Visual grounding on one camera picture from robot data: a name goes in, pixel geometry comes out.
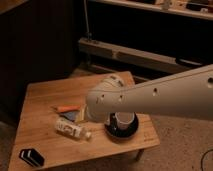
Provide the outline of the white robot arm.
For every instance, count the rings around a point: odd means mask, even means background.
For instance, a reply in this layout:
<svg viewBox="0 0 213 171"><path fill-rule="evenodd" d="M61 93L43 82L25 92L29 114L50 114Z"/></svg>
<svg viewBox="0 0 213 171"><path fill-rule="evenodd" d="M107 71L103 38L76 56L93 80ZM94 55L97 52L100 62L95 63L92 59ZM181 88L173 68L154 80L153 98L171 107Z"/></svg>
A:
<svg viewBox="0 0 213 171"><path fill-rule="evenodd" d="M85 112L102 123L116 112L213 120L213 64L135 85L110 74L87 93Z"/></svg>

